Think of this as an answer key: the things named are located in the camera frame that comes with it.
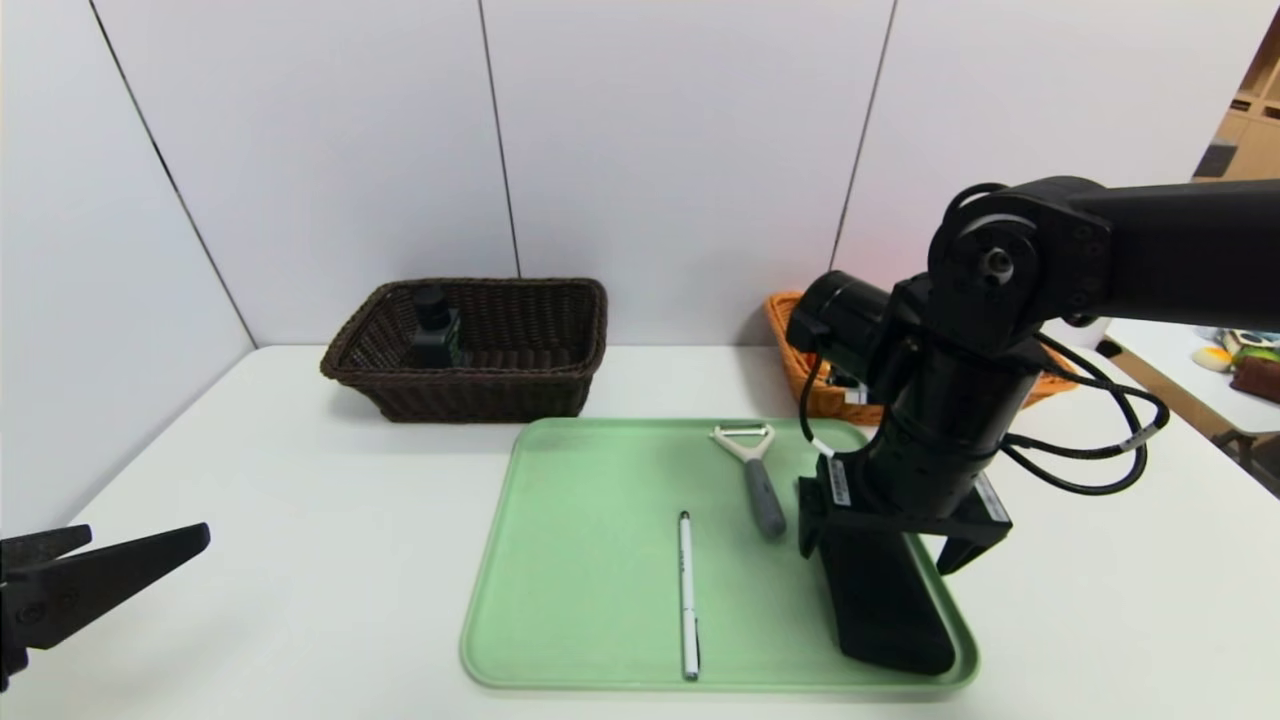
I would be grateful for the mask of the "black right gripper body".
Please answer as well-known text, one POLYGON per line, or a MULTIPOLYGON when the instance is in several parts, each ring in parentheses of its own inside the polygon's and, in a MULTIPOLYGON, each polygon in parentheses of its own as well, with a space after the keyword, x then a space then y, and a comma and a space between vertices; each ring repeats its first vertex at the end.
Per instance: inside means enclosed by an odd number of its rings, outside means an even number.
POLYGON ((1012 421, 1010 396, 901 396, 887 406, 864 447, 840 452, 801 429, 819 451, 799 480, 804 557, 851 559, 905 534, 972 538, 986 551, 1012 521, 986 469, 1012 421))

